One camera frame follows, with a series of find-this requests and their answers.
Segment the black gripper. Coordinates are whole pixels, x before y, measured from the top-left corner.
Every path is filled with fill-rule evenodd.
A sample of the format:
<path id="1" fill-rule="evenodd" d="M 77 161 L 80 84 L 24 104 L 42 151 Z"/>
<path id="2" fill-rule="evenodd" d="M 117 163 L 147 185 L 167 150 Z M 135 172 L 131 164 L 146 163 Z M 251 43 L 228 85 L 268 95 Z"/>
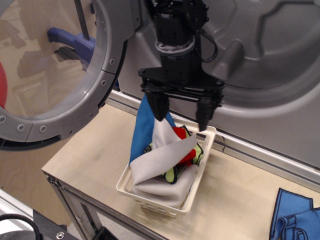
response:
<path id="1" fill-rule="evenodd" d="M 169 98 L 197 103 L 196 121 L 199 131 L 205 131 L 214 111 L 223 104 L 223 81 L 202 69 L 197 47 L 183 52 L 160 52 L 161 66 L 142 68 L 141 89 L 158 121 L 169 112 Z"/>

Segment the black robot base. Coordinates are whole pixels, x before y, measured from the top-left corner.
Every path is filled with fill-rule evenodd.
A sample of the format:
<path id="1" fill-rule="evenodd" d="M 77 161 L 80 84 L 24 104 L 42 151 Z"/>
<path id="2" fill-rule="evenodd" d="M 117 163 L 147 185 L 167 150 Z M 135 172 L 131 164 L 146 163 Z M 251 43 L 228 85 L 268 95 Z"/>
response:
<path id="1" fill-rule="evenodd" d="M 2 211 L 0 213 L 2 240 L 76 240 L 65 225 L 58 225 L 33 210 Z"/>

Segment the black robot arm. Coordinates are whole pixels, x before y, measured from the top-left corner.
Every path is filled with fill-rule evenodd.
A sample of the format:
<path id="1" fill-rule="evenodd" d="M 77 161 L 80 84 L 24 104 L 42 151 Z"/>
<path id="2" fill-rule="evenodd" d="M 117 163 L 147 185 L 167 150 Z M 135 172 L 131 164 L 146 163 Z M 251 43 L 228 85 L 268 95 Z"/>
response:
<path id="1" fill-rule="evenodd" d="M 147 0 L 145 5 L 155 26 L 161 66 L 140 69 L 138 74 L 153 115 L 162 121 L 170 98 L 194 102 L 199 130 L 205 131 L 214 111 L 222 105 L 225 86 L 202 68 L 204 62 L 218 55 L 217 46 L 208 59 L 201 53 L 201 36 L 216 43 L 203 30 L 209 7 L 201 0 Z"/>

